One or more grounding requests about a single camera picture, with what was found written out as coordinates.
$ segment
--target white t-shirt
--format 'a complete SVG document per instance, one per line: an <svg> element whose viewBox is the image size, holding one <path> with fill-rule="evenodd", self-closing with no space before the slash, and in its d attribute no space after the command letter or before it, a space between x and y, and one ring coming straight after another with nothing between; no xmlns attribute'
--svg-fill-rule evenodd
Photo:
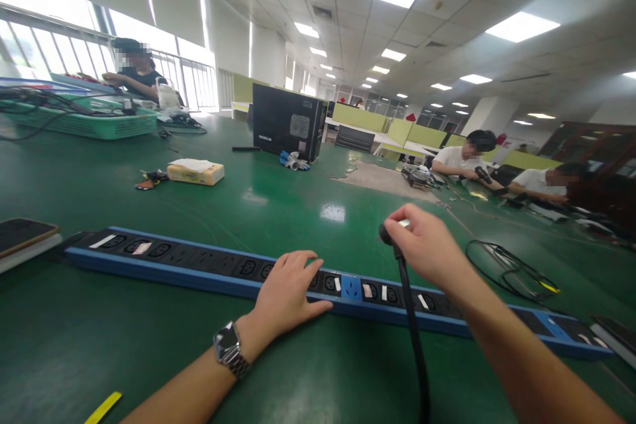
<svg viewBox="0 0 636 424"><path fill-rule="evenodd" d="M568 190L562 185L548 185L545 181L545 173L549 169L526 169L518 175L512 182L516 182L524 189L534 192L548 193L553 195L568 195Z"/></svg>
<svg viewBox="0 0 636 424"><path fill-rule="evenodd" d="M479 156L465 160L462 157L461 146L451 146L451 147L443 148L433 158L433 161L441 162L447 167L452 167L456 169L470 169L474 171L475 167L480 166L480 167L483 167L484 170L486 170L486 163Z"/></svg>

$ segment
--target black box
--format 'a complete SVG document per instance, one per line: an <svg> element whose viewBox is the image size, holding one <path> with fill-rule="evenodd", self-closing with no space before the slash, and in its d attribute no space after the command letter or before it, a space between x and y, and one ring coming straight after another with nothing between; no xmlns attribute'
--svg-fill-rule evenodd
<svg viewBox="0 0 636 424"><path fill-rule="evenodd" d="M254 145L274 154L298 151L308 162L318 159L328 102L256 83L252 92Z"/></svg>

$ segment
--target ceiling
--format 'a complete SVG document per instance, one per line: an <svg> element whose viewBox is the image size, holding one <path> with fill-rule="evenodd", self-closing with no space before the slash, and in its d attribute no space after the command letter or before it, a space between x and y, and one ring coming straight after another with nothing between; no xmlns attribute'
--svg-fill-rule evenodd
<svg viewBox="0 0 636 424"><path fill-rule="evenodd" d="M456 109L452 102L469 104L471 112L479 98L501 95L522 104L519 114L587 121L602 101L636 95L636 81L620 76L636 71L633 0L415 0L410 9L379 0L227 1L279 31L313 74L324 78L327 71L319 64L326 63L341 84L360 87L370 76L380 80L372 91L404 93L416 104L440 103L449 114ZM330 9L333 21L316 17L314 5ZM519 11L561 26L520 43L484 33ZM313 26L320 39L300 34L293 22ZM325 50L327 61L310 46ZM401 62L382 58L385 48L407 56ZM374 73L374 65L391 71ZM468 74L493 81L459 80ZM453 89L439 91L430 87L434 83Z"/></svg>

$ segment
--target watch face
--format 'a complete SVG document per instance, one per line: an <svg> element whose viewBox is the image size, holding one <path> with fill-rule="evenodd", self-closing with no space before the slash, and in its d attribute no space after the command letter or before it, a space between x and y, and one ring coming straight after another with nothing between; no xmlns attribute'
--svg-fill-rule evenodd
<svg viewBox="0 0 636 424"><path fill-rule="evenodd" d="M239 343L239 336L234 322L230 321L214 335L214 349L217 358L223 360L225 355Z"/></svg>

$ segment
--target woman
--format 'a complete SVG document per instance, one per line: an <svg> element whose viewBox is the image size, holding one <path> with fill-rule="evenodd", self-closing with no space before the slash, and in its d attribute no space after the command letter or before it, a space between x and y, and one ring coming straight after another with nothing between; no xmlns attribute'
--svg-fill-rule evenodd
<svg viewBox="0 0 636 424"><path fill-rule="evenodd" d="M124 56L128 66L118 73L104 73L101 76L104 81L111 86L123 86L129 93L158 103L156 80L159 78L161 84L168 82L154 69L150 52L140 42L131 38L114 39L113 48Z"/></svg>

